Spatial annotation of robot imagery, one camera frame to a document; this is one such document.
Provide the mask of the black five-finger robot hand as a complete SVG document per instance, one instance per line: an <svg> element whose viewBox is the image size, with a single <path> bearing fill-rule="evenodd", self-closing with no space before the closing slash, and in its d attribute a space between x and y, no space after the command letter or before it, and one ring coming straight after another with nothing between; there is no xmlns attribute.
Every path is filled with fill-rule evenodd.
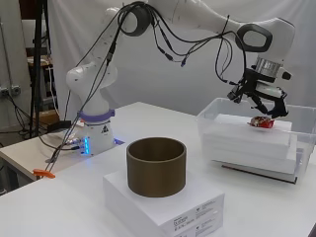
<svg viewBox="0 0 316 237"><path fill-rule="evenodd" d="M247 68L242 79L228 93L227 98L239 104L243 96L251 104L252 109L260 111L272 119L286 117L288 109L285 98L287 94L280 87L270 84L271 78L253 69Z"/></svg>

